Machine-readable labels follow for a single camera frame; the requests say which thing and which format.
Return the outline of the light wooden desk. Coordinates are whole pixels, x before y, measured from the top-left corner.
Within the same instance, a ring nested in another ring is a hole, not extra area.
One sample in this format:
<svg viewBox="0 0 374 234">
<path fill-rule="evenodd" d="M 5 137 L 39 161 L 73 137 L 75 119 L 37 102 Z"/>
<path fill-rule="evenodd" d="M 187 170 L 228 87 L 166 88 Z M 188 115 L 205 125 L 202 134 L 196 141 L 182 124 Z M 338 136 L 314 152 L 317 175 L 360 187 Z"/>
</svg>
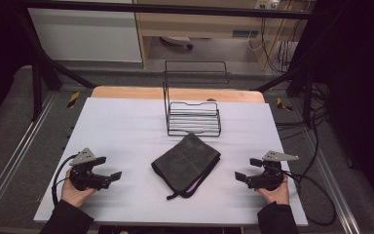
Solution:
<svg viewBox="0 0 374 234">
<path fill-rule="evenodd" d="M 132 0 L 135 4 L 181 5 L 255 9 L 256 0 Z M 280 0 L 278 11 L 310 12 L 316 0 Z M 259 68 L 273 61 L 280 42 L 297 42 L 307 24 L 304 19 L 257 19 L 220 16 L 143 14 L 135 15 L 144 60 L 153 37 L 244 39 Z"/>
</svg>

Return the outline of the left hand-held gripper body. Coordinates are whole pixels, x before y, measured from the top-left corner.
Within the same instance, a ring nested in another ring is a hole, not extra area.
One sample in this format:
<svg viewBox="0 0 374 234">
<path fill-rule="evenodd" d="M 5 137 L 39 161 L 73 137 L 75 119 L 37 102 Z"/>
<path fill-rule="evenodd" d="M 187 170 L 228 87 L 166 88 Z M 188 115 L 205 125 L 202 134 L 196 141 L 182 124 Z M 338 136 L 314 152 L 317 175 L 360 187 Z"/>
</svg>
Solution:
<svg viewBox="0 0 374 234">
<path fill-rule="evenodd" d="M 96 175 L 93 173 L 91 161 L 96 157 L 89 148 L 84 148 L 69 163 L 72 167 L 70 172 L 70 181 L 78 190 L 94 188 L 96 190 L 107 189 L 111 183 L 110 176 Z"/>
</svg>

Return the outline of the person's left hand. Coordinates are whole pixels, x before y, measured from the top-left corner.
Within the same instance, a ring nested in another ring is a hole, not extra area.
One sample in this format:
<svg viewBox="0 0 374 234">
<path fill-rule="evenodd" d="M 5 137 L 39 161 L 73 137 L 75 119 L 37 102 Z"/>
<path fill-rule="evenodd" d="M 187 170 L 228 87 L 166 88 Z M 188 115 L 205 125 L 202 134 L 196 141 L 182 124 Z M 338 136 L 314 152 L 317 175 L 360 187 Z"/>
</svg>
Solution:
<svg viewBox="0 0 374 234">
<path fill-rule="evenodd" d="M 62 185 L 61 199 L 75 208 L 81 208 L 85 201 L 95 193 L 94 188 L 78 190 L 70 181 L 70 172 L 65 174 L 65 181 Z"/>
</svg>

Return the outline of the black wire rack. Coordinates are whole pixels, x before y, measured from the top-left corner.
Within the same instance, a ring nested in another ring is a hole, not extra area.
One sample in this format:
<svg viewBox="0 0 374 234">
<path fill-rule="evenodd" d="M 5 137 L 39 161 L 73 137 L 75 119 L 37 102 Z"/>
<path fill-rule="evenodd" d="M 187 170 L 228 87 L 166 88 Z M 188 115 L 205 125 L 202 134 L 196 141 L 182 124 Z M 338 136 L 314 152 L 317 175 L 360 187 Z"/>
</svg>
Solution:
<svg viewBox="0 0 374 234">
<path fill-rule="evenodd" d="M 187 97 L 176 97 L 175 89 L 201 91 L 229 83 L 224 61 L 166 60 L 163 92 L 168 135 L 219 137 L 221 120 L 215 98 L 189 100 Z"/>
</svg>

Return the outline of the yellow black tape marker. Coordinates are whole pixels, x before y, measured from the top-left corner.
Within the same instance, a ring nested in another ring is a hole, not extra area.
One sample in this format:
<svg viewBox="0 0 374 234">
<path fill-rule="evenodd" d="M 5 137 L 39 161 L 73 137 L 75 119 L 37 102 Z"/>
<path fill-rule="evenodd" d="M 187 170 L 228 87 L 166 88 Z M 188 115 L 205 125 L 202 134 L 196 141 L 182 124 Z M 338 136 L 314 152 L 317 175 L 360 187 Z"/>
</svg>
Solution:
<svg viewBox="0 0 374 234">
<path fill-rule="evenodd" d="M 72 108 L 74 106 L 74 104 L 75 104 L 76 100 L 78 99 L 79 95 L 80 95 L 80 92 L 75 92 L 75 93 L 72 94 L 72 96 L 71 96 L 71 98 L 70 98 L 70 100 L 67 104 L 67 108 Z"/>
<path fill-rule="evenodd" d="M 291 106 L 287 106 L 283 104 L 280 97 L 277 97 L 277 108 L 284 109 L 286 111 L 293 111 L 293 108 Z"/>
</svg>

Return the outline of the person's right hand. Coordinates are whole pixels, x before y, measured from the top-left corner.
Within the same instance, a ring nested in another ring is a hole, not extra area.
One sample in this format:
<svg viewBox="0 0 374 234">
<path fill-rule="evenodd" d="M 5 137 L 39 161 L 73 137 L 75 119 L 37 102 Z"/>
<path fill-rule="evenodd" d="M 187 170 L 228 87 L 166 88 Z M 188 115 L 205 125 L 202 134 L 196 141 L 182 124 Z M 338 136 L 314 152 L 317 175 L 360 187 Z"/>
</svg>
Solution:
<svg viewBox="0 0 374 234">
<path fill-rule="evenodd" d="M 268 204 L 277 203 L 279 205 L 289 204 L 289 190 L 287 176 L 283 177 L 283 181 L 278 188 L 275 190 L 267 190 L 265 188 L 257 189 L 257 192 L 261 194 Z"/>
</svg>

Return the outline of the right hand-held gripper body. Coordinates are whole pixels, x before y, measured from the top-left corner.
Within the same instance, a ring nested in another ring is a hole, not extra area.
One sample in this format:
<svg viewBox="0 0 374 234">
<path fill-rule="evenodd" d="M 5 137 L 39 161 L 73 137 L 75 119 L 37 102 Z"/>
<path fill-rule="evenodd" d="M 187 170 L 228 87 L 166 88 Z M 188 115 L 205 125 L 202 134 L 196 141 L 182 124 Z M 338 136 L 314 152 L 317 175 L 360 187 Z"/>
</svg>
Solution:
<svg viewBox="0 0 374 234">
<path fill-rule="evenodd" d="M 296 161 L 299 157 L 289 155 L 277 151 L 268 151 L 260 160 L 264 162 L 261 167 L 264 172 L 261 175 L 247 176 L 245 184 L 249 189 L 265 188 L 267 190 L 275 190 L 283 181 L 283 170 L 281 168 L 282 161 Z"/>
</svg>

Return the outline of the white board table cover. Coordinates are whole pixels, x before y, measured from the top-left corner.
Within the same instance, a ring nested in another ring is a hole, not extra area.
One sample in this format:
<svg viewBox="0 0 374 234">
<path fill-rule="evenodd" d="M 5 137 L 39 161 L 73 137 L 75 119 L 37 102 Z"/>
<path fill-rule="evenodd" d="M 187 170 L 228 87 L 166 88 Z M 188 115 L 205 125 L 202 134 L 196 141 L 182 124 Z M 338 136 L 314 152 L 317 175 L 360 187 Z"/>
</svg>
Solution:
<svg viewBox="0 0 374 234">
<path fill-rule="evenodd" d="M 97 224 L 160 226 L 252 226 L 265 200 L 235 179 L 257 175 L 252 158 L 282 150 L 271 109 L 266 103 L 221 102 L 220 136 L 204 141 L 221 154 L 219 162 L 188 199 L 173 196 L 151 164 L 180 142 L 169 136 L 164 104 L 153 99 L 96 98 L 86 100 L 63 153 L 84 148 L 103 156 L 94 168 L 101 175 L 121 173 L 109 188 L 83 205 Z"/>
</svg>

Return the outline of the aluminium floor rail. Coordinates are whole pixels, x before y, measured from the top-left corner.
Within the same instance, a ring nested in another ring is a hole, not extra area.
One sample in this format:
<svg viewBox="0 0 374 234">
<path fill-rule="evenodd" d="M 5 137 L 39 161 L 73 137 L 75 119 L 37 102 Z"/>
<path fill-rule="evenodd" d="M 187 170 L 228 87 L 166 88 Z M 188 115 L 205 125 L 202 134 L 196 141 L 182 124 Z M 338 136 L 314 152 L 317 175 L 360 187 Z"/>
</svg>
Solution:
<svg viewBox="0 0 374 234">
<path fill-rule="evenodd" d="M 46 117 L 51 110 L 54 99 L 57 96 L 57 92 L 50 92 L 43 103 L 43 110 L 38 115 L 35 121 L 32 121 L 28 126 L 25 134 L 22 136 L 17 148 L 11 155 L 8 163 L 6 164 L 3 172 L 0 174 L 0 200 L 5 193 L 9 183 L 14 177 L 14 174 L 18 170 L 21 161 L 23 160 L 25 154 L 27 153 L 31 143 L 33 142 L 35 136 L 39 132 L 43 122 L 46 120 Z"/>
<path fill-rule="evenodd" d="M 311 145 L 314 155 L 316 156 L 316 164 L 322 178 L 322 181 L 326 187 L 327 192 L 332 199 L 338 218 L 341 222 L 342 227 L 346 234 L 360 234 L 360 228 L 356 222 L 356 219 L 349 207 L 349 204 L 345 198 L 345 195 L 336 179 L 334 173 L 332 173 L 328 163 L 325 160 L 324 154 L 318 147 L 318 139 L 313 132 L 306 133 L 307 140 Z"/>
</svg>

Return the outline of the dark grey cloth pouch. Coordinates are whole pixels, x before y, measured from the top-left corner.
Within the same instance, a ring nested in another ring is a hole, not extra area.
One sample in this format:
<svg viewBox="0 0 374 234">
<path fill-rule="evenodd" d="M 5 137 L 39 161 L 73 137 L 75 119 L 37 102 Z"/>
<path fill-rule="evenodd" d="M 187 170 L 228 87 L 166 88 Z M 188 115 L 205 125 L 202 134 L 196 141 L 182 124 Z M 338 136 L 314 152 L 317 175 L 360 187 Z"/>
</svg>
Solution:
<svg viewBox="0 0 374 234">
<path fill-rule="evenodd" d="M 153 171 L 177 196 L 190 198 L 220 160 L 220 152 L 194 134 L 188 134 L 173 148 L 151 163 Z"/>
</svg>

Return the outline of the black metal frame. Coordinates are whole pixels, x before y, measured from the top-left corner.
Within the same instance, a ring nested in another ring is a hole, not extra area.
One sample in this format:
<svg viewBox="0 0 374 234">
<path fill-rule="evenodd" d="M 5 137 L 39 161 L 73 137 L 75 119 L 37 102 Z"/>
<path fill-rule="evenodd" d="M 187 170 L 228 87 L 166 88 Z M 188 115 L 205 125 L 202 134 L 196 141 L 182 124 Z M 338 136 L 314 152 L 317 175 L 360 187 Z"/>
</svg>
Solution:
<svg viewBox="0 0 374 234">
<path fill-rule="evenodd" d="M 43 78 L 51 90 L 61 88 L 60 80 L 56 70 L 66 75 L 70 79 L 86 88 L 95 88 L 96 84 L 85 80 L 79 75 L 68 70 L 50 58 L 38 39 L 37 33 L 31 23 L 28 23 L 24 16 L 17 12 L 33 9 L 55 9 L 72 11 L 96 11 L 96 12 L 123 12 L 123 13 L 143 13 L 143 14 L 173 14 L 173 15 L 198 15 L 198 16 L 220 16 L 239 18 L 264 18 L 264 19 L 291 19 L 291 20 L 316 20 L 321 15 L 309 12 L 291 12 L 278 10 L 248 10 L 238 8 L 220 7 L 199 7 L 199 6 L 179 6 L 179 5 L 154 5 L 154 4 L 133 4 L 133 3 L 106 3 L 106 2 L 84 2 L 84 1 L 55 1 L 55 0 L 12 0 L 8 6 L 13 11 L 20 28 L 28 38 L 28 43 L 32 47 L 36 63 L 33 69 L 34 88 L 34 116 L 36 119 L 42 110 L 39 107 L 41 94 L 40 78 Z"/>
</svg>

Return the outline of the white chair base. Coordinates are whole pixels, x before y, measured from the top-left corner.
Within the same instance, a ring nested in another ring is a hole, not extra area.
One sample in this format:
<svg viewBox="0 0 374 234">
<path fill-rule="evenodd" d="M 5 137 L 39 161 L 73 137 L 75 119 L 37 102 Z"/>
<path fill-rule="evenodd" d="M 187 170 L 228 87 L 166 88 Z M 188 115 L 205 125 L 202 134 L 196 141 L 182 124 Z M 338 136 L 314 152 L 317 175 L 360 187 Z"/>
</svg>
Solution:
<svg viewBox="0 0 374 234">
<path fill-rule="evenodd" d="M 166 37 L 163 36 L 162 40 L 179 46 L 185 46 L 188 50 L 192 50 L 194 46 L 191 44 L 191 40 L 188 37 Z"/>
</svg>

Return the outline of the wooden table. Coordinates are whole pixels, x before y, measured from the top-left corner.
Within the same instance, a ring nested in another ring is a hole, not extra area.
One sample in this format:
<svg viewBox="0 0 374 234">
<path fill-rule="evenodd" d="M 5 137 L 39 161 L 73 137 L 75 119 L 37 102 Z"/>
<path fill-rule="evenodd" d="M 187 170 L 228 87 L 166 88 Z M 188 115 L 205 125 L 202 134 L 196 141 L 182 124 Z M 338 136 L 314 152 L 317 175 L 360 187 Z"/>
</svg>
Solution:
<svg viewBox="0 0 374 234">
<path fill-rule="evenodd" d="M 99 86 L 94 88 L 92 93 L 92 98 L 160 99 L 164 96 L 164 90 L 158 87 Z M 260 92 L 231 89 L 170 88 L 169 97 L 176 100 L 205 101 L 215 99 L 216 101 L 224 102 L 265 102 Z"/>
</svg>

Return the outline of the white cabinet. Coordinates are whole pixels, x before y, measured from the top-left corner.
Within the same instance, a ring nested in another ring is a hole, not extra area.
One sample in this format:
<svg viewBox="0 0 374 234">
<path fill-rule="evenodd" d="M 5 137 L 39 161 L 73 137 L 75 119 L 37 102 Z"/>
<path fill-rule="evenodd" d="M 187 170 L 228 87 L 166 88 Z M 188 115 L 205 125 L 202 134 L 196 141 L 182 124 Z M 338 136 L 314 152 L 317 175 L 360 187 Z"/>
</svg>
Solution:
<svg viewBox="0 0 374 234">
<path fill-rule="evenodd" d="M 29 9 L 29 14 L 52 59 L 142 61 L 134 13 Z"/>
</svg>

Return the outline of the white power strip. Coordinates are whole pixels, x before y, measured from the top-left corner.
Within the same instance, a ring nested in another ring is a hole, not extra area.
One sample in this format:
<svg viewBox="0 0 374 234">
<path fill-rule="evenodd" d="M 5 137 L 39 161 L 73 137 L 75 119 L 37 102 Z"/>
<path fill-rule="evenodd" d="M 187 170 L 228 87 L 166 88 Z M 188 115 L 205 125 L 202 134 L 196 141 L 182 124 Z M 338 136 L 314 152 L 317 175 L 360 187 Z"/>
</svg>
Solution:
<svg viewBox="0 0 374 234">
<path fill-rule="evenodd" d="M 275 10 L 281 0 L 256 0 L 255 9 L 260 10 Z"/>
</svg>

